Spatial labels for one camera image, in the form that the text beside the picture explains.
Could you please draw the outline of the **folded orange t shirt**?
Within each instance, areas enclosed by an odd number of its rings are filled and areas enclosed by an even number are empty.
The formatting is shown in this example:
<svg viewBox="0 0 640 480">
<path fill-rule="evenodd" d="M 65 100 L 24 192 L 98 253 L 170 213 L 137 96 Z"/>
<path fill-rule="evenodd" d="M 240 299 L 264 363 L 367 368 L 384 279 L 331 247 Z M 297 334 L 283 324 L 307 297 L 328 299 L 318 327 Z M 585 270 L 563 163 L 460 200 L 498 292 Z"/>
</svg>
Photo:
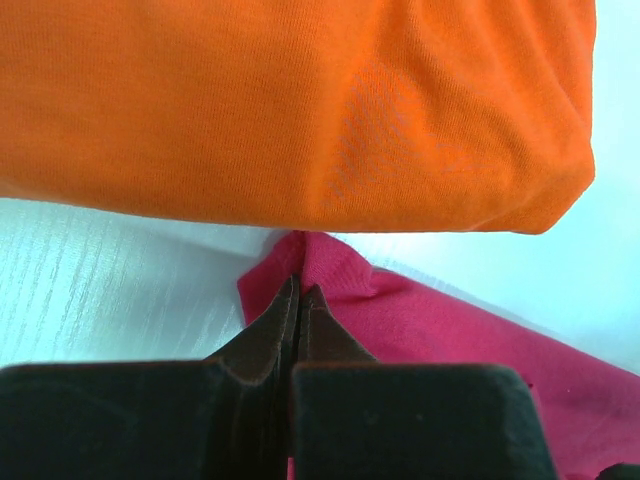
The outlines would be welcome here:
<svg viewBox="0 0 640 480">
<path fill-rule="evenodd" d="M 591 1 L 5 1 L 1 193 L 330 232 L 550 229 Z"/>
</svg>

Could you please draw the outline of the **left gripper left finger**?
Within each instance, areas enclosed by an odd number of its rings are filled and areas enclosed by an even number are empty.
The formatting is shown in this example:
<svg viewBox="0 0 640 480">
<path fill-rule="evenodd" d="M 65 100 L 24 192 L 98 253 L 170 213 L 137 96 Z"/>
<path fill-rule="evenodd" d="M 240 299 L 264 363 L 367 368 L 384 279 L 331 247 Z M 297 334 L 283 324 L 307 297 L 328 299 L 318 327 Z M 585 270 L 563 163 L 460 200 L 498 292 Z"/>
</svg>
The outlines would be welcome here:
<svg viewBox="0 0 640 480">
<path fill-rule="evenodd" d="M 199 360 L 1 372 L 5 479 L 283 479 L 299 282 Z"/>
</svg>

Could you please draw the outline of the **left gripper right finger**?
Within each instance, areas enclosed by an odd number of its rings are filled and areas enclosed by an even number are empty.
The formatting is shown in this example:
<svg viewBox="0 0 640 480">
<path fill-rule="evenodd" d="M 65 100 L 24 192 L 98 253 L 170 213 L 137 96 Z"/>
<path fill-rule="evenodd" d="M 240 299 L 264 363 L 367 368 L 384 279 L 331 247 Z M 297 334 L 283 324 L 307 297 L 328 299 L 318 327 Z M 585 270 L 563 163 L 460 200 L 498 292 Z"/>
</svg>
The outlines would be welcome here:
<svg viewBox="0 0 640 480">
<path fill-rule="evenodd" d="M 493 364 L 383 364 L 303 298 L 291 377 L 299 479 L 554 479 L 529 388 Z"/>
</svg>

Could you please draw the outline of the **magenta t shirt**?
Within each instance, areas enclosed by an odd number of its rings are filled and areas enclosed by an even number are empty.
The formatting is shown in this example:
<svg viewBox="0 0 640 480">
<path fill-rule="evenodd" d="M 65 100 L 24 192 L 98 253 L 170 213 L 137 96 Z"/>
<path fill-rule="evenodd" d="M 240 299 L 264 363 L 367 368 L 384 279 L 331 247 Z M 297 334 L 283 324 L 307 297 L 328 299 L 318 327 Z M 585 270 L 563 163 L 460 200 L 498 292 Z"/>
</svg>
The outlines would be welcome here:
<svg viewBox="0 0 640 480">
<path fill-rule="evenodd" d="M 639 379 L 550 337 L 400 274 L 323 233 L 295 231 L 237 283 L 247 321 L 297 275 L 386 363 L 497 363 L 528 384 L 565 479 L 639 460 Z"/>
</svg>

